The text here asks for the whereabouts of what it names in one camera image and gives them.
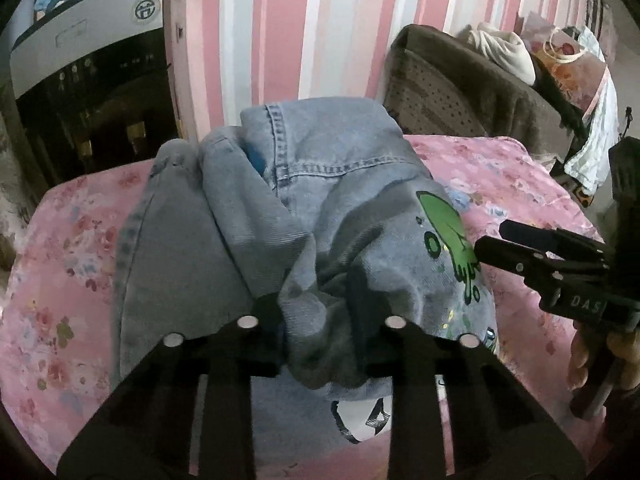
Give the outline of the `person's right hand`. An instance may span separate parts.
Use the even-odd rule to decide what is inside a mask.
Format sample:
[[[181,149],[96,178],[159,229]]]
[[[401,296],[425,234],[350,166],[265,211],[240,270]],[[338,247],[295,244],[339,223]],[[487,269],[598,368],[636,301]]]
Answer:
[[[570,390],[582,388],[589,375],[589,344],[586,341],[587,329],[574,321],[576,333],[570,345],[567,382]],[[633,333],[609,333],[606,336],[608,351],[624,363],[617,385],[625,392],[639,388],[639,330]]]

